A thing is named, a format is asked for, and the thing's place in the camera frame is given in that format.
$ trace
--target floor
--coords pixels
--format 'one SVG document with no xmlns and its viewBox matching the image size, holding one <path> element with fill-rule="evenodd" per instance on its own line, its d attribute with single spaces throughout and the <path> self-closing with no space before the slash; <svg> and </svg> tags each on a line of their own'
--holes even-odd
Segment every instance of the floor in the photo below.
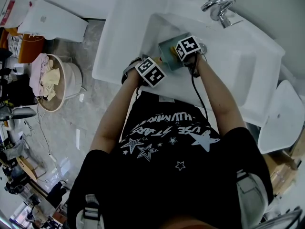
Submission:
<svg viewBox="0 0 305 229">
<path fill-rule="evenodd" d="M 15 132 L 22 131 L 36 159 L 43 162 L 48 171 L 39 178 L 38 183 L 46 191 L 59 180 L 65 180 L 72 186 L 90 148 L 93 135 L 111 100 L 120 86 L 92 78 L 92 68 L 98 48 L 104 21 L 90 21 L 82 43 L 55 40 L 51 52 L 59 56 L 70 56 L 79 66 L 82 86 L 87 90 L 83 102 L 78 96 L 65 101 L 62 108 L 54 113 L 44 113 L 39 106 L 41 128 L 50 146 L 54 162 L 48 155 L 48 146 L 39 126 L 38 116 L 16 121 Z M 79 149 L 76 145 L 76 132 L 80 130 Z"/>
</svg>

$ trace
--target laundry basket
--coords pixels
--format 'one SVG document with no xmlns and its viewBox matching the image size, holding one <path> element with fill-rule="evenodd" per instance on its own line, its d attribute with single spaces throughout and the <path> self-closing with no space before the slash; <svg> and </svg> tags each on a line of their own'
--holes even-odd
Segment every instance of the laundry basket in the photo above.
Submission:
<svg viewBox="0 0 305 229">
<path fill-rule="evenodd" d="M 82 77 L 80 69 L 71 63 L 71 57 L 48 54 L 53 60 L 53 69 L 60 70 L 58 85 L 54 85 L 56 95 L 50 100 L 38 99 L 39 104 L 48 112 L 55 112 L 61 108 L 65 99 L 71 98 L 81 90 Z"/>
</svg>

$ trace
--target white star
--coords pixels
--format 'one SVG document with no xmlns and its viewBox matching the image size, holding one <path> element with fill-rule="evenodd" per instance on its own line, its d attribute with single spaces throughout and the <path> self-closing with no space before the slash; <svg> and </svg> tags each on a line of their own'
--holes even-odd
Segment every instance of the white star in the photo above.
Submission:
<svg viewBox="0 0 305 229">
<path fill-rule="evenodd" d="M 171 143 L 172 145 L 174 145 L 175 143 L 177 143 L 178 141 L 176 140 L 176 137 L 171 137 L 169 143 Z"/>
<path fill-rule="evenodd" d="M 129 143 L 126 143 L 126 144 L 123 145 L 121 148 L 123 148 L 123 147 L 129 147 L 130 153 L 132 154 L 134 148 L 135 148 L 137 145 L 144 144 L 144 143 L 140 143 L 139 141 L 140 141 L 140 138 L 137 139 L 137 140 L 132 140 L 131 138 L 129 138 Z"/>
<path fill-rule="evenodd" d="M 175 166 L 175 168 L 178 168 L 179 171 L 181 171 L 182 169 L 184 169 L 184 168 L 185 168 L 185 166 L 184 166 L 184 161 L 183 161 L 183 162 L 177 161 L 177 165 Z"/>
<path fill-rule="evenodd" d="M 148 161 L 151 160 L 152 153 L 157 152 L 157 149 L 152 148 L 151 144 L 149 144 L 146 148 L 138 147 L 138 149 L 141 150 L 141 153 L 138 155 L 138 158 L 145 157 Z"/>
<path fill-rule="evenodd" d="M 210 151 L 210 144 L 219 142 L 219 138 L 210 138 L 210 130 L 206 130 L 202 135 L 189 133 L 196 141 L 192 145 L 201 145 L 206 152 Z"/>
</svg>

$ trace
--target striped cloth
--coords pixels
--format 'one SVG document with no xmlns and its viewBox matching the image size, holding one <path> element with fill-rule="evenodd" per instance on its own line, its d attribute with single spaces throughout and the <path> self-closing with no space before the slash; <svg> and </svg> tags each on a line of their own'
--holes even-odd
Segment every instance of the striped cloth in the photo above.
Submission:
<svg viewBox="0 0 305 229">
<path fill-rule="evenodd" d="M 23 35 L 11 36 L 8 34 L 9 51 L 13 53 L 12 57 L 19 58 Z"/>
</svg>

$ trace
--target black pants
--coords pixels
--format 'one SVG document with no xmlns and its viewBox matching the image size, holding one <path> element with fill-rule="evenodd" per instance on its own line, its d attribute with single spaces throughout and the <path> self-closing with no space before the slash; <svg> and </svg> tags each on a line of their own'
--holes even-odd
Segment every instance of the black pants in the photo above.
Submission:
<svg viewBox="0 0 305 229">
<path fill-rule="evenodd" d="M 61 203 L 62 196 L 66 194 L 67 190 L 64 188 L 61 188 L 62 184 L 61 182 L 57 183 L 52 190 L 50 191 L 49 195 L 47 196 L 47 201 L 53 205 L 54 208 L 57 208 L 57 206 Z"/>
</svg>

